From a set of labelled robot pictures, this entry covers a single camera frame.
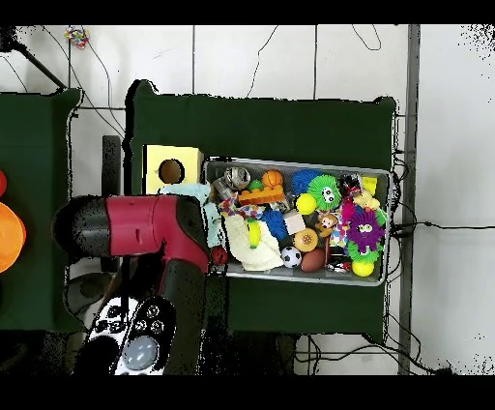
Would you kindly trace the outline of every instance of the soccer ball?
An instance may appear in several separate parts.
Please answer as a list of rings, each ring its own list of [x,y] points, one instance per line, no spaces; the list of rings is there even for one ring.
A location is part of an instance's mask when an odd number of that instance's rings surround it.
[[[281,254],[283,265],[287,268],[295,268],[299,266],[303,260],[301,252],[294,247],[285,247]]]

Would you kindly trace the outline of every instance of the orange object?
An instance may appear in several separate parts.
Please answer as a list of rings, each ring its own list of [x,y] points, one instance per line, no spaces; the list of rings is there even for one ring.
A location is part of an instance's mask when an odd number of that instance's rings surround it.
[[[26,241],[26,229],[22,220],[0,202],[0,274],[17,260]]]
[[[242,206],[257,205],[268,202],[283,202],[285,200],[285,195],[283,194],[282,186],[277,185],[273,189],[265,187],[265,189],[260,192],[243,190],[238,199]]]
[[[271,169],[270,171],[266,171],[261,177],[261,182],[265,187],[274,188],[277,185],[282,185],[283,178],[282,174],[278,171]]]
[[[6,189],[7,189],[7,177],[2,171],[0,171],[0,196],[2,196],[5,193]]]

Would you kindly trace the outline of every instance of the toy with eyes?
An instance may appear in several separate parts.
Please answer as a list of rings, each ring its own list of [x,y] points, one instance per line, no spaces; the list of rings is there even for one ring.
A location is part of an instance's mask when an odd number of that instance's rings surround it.
[[[377,244],[384,236],[385,230],[376,222],[374,212],[356,213],[351,218],[347,237],[358,245],[358,252],[365,253],[366,247],[377,250]]]
[[[336,178],[332,175],[319,175],[313,178],[307,186],[307,193],[314,197],[317,208],[322,211],[335,209],[342,198],[336,185]]]

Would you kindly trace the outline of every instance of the green toy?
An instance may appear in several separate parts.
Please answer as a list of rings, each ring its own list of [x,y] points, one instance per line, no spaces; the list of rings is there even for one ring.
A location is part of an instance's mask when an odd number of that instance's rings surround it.
[[[252,180],[249,185],[247,185],[247,190],[252,192],[252,190],[263,190],[263,183],[260,180]]]
[[[307,193],[314,197],[317,208],[323,211],[335,209],[342,199],[336,186],[336,178],[332,175],[313,178],[307,186]]]
[[[347,250],[349,251],[349,256],[355,262],[374,263],[378,260],[383,247],[380,244],[377,244],[376,250],[369,250],[369,248],[366,248],[366,253],[360,253],[358,244],[349,241],[347,243]]]

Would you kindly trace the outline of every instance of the dark green surface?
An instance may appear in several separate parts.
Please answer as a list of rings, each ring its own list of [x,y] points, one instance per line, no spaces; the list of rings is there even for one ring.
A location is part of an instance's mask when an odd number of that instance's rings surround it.
[[[63,302],[67,255],[50,231],[55,212],[68,200],[67,125],[79,98],[79,90],[0,94],[0,169],[8,179],[0,200],[27,232],[20,257],[0,275],[0,329],[80,329]]]
[[[141,192],[144,144],[197,147],[205,156],[391,169],[395,104],[390,98],[289,102],[176,97],[155,94],[142,81],[132,100],[135,194]],[[207,315],[221,310],[228,297],[229,330],[357,333],[382,340],[384,285],[241,278],[209,282]]]

